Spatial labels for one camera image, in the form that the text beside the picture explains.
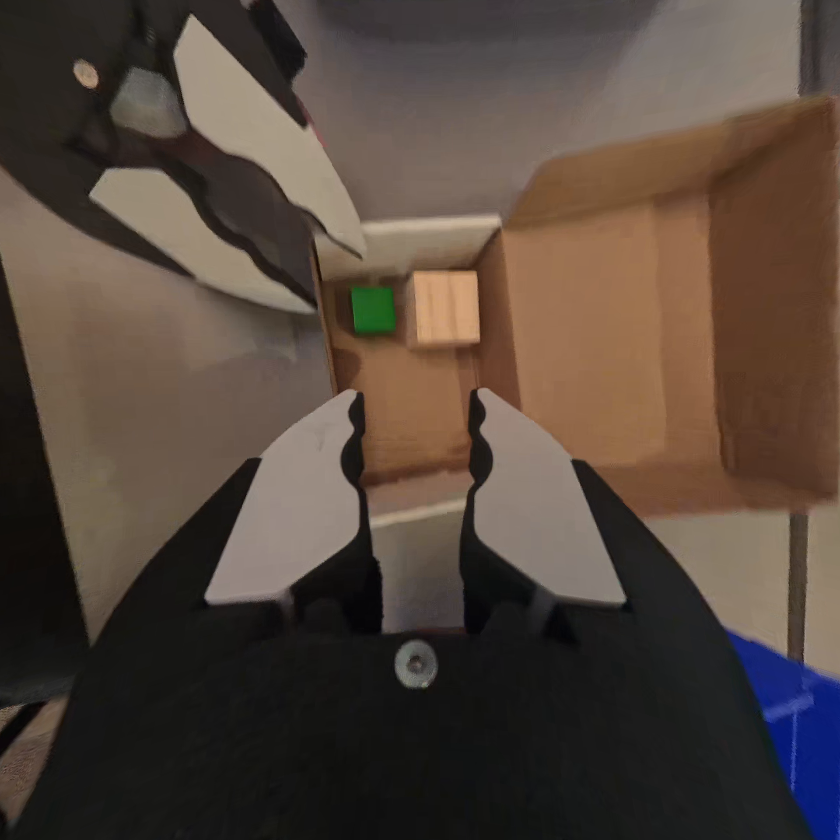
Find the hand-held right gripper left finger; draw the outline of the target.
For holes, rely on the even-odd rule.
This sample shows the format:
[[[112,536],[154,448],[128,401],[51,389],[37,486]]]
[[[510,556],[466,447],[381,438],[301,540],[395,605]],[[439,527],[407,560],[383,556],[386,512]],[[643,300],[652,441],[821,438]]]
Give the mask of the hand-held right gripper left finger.
[[[382,571],[361,486],[364,431],[363,394],[343,391],[264,451],[208,605],[277,602],[301,621],[329,600],[356,633],[382,631]]]

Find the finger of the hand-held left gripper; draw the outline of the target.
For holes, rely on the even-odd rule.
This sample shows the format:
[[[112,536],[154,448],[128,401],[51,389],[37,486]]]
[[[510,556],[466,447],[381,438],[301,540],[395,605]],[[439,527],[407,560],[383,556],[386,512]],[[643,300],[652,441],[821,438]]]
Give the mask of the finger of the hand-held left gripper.
[[[195,16],[174,62],[192,126],[221,151],[261,167],[334,243],[364,257],[360,217],[313,128],[300,126]]]
[[[199,285],[264,308],[307,316],[317,312],[312,295],[270,279],[243,249],[213,232],[189,195],[162,171],[109,168],[88,196]]]

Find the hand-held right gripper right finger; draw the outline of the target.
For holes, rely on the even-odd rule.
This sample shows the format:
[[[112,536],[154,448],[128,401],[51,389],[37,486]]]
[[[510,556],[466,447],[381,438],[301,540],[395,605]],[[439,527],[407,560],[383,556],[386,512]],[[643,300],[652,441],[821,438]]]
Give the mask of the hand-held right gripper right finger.
[[[469,395],[467,493],[459,572],[467,632],[500,606],[546,632],[565,607],[627,604],[572,457],[541,426],[486,387]]]

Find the white and brown cardboard box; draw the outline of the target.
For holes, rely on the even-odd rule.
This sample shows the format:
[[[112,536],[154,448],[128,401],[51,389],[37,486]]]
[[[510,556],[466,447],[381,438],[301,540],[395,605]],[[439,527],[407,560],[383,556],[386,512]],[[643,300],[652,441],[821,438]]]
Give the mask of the white and brown cardboard box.
[[[411,268],[321,258],[333,387],[364,394],[377,515],[469,488],[486,387],[643,517],[801,511],[838,486],[838,113],[802,98],[547,161],[477,255],[480,342],[411,350]],[[392,335],[353,331],[388,286]]]

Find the green cube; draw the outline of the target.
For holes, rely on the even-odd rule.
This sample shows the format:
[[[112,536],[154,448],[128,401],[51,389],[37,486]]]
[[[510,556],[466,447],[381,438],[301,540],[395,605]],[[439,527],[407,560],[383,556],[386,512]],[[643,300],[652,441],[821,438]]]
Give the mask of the green cube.
[[[357,335],[392,335],[397,318],[394,290],[388,286],[353,286],[350,289],[353,332]]]

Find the pale wooden cube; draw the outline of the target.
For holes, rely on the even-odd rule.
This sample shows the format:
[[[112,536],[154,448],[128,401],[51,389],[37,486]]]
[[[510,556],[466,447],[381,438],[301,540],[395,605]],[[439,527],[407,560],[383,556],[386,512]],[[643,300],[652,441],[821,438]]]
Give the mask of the pale wooden cube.
[[[471,347],[480,342],[474,270],[421,270],[405,289],[405,339],[411,350]]]

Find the blue plastic bin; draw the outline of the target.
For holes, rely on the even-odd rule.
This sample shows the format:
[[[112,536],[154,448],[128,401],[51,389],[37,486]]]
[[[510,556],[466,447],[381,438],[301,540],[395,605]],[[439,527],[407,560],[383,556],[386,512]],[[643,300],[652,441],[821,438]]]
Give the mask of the blue plastic bin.
[[[839,838],[839,682],[729,633],[791,792],[817,839]]]

